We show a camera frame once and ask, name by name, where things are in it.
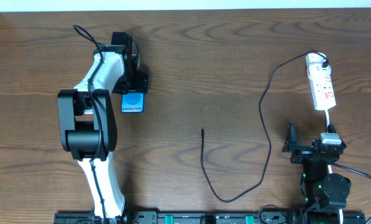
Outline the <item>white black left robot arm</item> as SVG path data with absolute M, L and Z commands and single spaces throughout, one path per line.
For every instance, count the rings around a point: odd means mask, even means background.
M 57 96 L 62 148 L 85 173 L 94 200 L 92 222 L 117 223 L 125 210 L 113 164 L 117 124 L 111 96 L 122 96 L 122 113 L 144 110 L 147 75 L 138 69 L 140 56 L 132 47 L 97 43 L 84 79 Z

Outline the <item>blue Galaxy smartphone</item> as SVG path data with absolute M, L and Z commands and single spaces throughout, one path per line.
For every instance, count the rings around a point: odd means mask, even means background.
M 122 96 L 122 113 L 142 113 L 144 111 L 144 94 L 128 93 Z

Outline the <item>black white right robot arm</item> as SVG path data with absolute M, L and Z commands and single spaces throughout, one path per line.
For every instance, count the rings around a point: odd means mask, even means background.
M 306 205 L 294 216 L 294 223 L 342 223 L 342 209 L 346 208 L 351 182 L 343 175 L 333 173 L 331 166 L 346 148 L 333 125 L 314 139 L 311 145 L 298 144 L 293 123 L 288 125 L 288 136 L 282 151 L 291 154 L 292 164 L 301 164 L 301 194 Z

